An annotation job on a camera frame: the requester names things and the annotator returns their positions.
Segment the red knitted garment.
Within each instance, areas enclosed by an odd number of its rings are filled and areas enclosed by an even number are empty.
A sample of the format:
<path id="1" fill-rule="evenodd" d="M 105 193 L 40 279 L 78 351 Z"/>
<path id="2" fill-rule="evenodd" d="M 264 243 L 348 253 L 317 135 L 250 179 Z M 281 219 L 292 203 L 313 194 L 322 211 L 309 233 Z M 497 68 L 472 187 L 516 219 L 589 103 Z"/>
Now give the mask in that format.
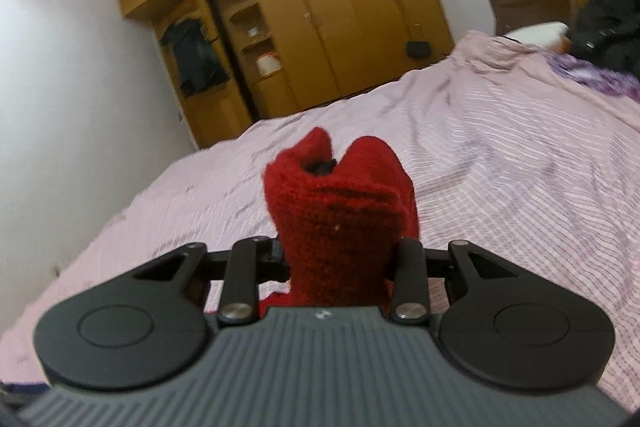
<path id="1" fill-rule="evenodd" d="M 386 307 L 393 247 L 420 236 L 413 182 L 392 148 L 366 135 L 335 159 L 329 133 L 314 128 L 262 181 L 291 269 L 291 306 Z"/>

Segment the pink checked bed sheet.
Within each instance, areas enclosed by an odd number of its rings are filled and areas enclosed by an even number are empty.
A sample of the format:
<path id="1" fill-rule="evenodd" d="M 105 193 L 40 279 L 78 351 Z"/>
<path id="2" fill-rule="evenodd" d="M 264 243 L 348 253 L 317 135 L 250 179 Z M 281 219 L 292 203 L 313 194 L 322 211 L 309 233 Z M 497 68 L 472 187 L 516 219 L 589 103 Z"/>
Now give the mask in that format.
<path id="1" fill-rule="evenodd" d="M 426 246 L 469 239 L 605 309 L 616 343 L 601 387 L 638 407 L 639 106 L 477 31 L 431 67 L 174 162 L 2 335 L 2 381 L 43 381 L 32 332 L 55 303 L 185 243 L 226 249 L 272 234 L 262 172 L 317 127 L 337 154 L 363 135 L 394 150 Z"/>

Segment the purple ruffled cloth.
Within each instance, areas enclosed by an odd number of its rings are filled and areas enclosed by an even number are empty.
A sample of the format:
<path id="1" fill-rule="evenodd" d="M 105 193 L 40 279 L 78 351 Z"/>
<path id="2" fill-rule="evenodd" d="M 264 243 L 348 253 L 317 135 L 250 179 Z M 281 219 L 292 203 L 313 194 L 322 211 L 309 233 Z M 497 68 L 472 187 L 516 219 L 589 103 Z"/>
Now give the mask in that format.
<path id="1" fill-rule="evenodd" d="M 629 72 L 614 72 L 568 54 L 547 53 L 546 60 L 555 74 L 594 91 L 640 102 L 639 80 Z"/>

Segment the dark hanging garment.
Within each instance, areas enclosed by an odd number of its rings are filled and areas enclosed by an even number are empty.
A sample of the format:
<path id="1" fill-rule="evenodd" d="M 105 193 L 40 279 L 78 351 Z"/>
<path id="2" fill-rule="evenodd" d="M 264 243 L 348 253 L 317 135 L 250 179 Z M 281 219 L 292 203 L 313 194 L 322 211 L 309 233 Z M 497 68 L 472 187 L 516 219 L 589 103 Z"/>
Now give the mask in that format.
<path id="1" fill-rule="evenodd" d="M 169 46 L 174 54 L 180 90 L 186 98 L 230 80 L 203 28 L 197 18 L 186 18 L 170 24 L 160 38 L 160 43 Z"/>

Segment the small black bag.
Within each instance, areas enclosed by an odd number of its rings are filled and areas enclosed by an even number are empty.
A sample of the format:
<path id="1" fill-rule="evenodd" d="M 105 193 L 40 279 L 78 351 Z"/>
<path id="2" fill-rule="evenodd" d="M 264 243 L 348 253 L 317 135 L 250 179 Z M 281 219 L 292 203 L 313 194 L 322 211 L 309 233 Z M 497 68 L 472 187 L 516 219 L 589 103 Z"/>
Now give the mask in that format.
<path id="1" fill-rule="evenodd" d="M 413 60 L 427 60 L 432 56 L 431 43 L 424 40 L 409 40 L 405 46 L 406 54 Z"/>

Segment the white pillow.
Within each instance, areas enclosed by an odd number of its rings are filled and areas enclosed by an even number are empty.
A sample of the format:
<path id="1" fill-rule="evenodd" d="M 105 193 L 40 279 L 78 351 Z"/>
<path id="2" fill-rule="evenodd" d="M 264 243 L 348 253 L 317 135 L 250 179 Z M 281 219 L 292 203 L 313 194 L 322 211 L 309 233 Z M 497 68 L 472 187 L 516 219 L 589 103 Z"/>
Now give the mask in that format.
<path id="1" fill-rule="evenodd" d="M 567 24 L 549 22 L 511 30 L 504 36 L 528 46 L 538 46 L 554 53 L 564 53 L 570 47 L 567 33 Z"/>

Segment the white box on shelf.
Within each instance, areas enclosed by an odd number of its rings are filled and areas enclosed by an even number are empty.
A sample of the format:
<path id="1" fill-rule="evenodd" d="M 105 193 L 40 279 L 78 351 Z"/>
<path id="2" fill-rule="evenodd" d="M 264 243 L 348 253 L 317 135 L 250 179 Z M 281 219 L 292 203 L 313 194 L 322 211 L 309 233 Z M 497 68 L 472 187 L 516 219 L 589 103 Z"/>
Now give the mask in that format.
<path id="1" fill-rule="evenodd" d="M 256 58 L 255 64 L 257 72 L 262 78 L 268 78 L 282 69 L 279 55 L 273 51 L 259 55 Z"/>

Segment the wooden wardrobe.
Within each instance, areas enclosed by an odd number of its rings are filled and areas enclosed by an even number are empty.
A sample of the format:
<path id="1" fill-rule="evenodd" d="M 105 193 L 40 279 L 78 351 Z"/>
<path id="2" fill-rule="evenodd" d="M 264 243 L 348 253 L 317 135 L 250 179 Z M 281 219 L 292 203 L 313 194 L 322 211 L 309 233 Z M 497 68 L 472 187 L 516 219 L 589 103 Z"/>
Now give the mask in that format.
<path id="1" fill-rule="evenodd" d="M 119 0 L 122 14 L 166 28 L 197 18 L 228 72 L 221 86 L 186 98 L 174 54 L 160 43 L 195 144 L 233 139 L 262 118 L 291 115 L 366 92 L 441 60 L 454 45 L 440 0 Z M 409 40 L 431 43 L 413 60 Z M 279 72 L 262 78 L 256 58 L 277 52 Z"/>

